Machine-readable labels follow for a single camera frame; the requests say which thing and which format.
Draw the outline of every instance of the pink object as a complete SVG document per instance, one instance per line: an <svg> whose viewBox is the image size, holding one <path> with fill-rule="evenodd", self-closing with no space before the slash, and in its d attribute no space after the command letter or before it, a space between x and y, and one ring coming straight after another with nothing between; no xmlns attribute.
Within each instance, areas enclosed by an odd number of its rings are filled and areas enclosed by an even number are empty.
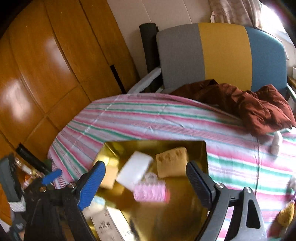
<svg viewBox="0 0 296 241"><path fill-rule="evenodd" d="M135 186L133 196L137 202L165 202L169 193L165 181L158 181L154 173L145 175L145 181Z"/></svg>

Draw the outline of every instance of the metal bolt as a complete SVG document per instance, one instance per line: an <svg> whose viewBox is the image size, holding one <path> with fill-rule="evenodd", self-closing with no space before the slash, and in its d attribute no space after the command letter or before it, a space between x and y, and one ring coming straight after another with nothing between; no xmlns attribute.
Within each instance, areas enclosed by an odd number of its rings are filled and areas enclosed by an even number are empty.
<svg viewBox="0 0 296 241"><path fill-rule="evenodd" d="M67 187L68 187L68 188L74 188L74 187L76 187L76 183L69 183L69 184L67 185Z"/></svg>
<svg viewBox="0 0 296 241"><path fill-rule="evenodd" d="M222 189L224 187L224 185L222 183L216 183L216 187L219 189Z"/></svg>
<svg viewBox="0 0 296 241"><path fill-rule="evenodd" d="M252 189L249 188L249 187L246 187L246 190L247 190L248 193L251 193L252 192Z"/></svg>
<svg viewBox="0 0 296 241"><path fill-rule="evenodd" d="M39 191L40 191L40 192L45 192L45 191L46 191L46 187L45 187L45 186L41 187L41 188L39 189Z"/></svg>
<svg viewBox="0 0 296 241"><path fill-rule="evenodd" d="M21 167L22 166L22 163L20 162L20 160L16 157L15 158L15 164L18 166L18 167Z"/></svg>

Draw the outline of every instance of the tissue box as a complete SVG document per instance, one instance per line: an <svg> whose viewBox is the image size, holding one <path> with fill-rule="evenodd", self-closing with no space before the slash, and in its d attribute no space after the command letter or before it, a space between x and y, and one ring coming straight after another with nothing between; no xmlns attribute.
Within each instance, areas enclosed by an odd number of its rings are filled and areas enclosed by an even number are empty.
<svg viewBox="0 0 296 241"><path fill-rule="evenodd" d="M136 241L119 209L106 207L91 219L101 241Z"/></svg>

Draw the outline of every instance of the striped bedsheet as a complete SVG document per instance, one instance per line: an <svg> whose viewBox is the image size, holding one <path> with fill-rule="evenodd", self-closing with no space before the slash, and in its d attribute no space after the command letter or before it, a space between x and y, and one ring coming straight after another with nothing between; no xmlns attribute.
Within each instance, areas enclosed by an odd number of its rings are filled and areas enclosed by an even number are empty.
<svg viewBox="0 0 296 241"><path fill-rule="evenodd" d="M160 93L118 95L96 100L57 135L48 158L63 174L62 188L92 167L104 142L132 139L204 140L209 175L229 188L256 192L266 229L291 195L287 184L296 169L296 132L283 134L281 154L269 154L272 136L255 138L241 120L214 107ZM218 240L224 240L229 209Z"/></svg>

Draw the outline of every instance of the brown cloth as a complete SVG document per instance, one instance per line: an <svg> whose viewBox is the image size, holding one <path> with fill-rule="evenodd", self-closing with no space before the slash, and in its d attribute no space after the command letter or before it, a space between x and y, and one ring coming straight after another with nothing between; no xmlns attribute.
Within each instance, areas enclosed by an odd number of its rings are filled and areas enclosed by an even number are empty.
<svg viewBox="0 0 296 241"><path fill-rule="evenodd" d="M242 119L253 136L296 126L293 112L273 85L257 92L241 91L230 84L204 80L184 85L171 93L207 104L217 104L222 110Z"/></svg>

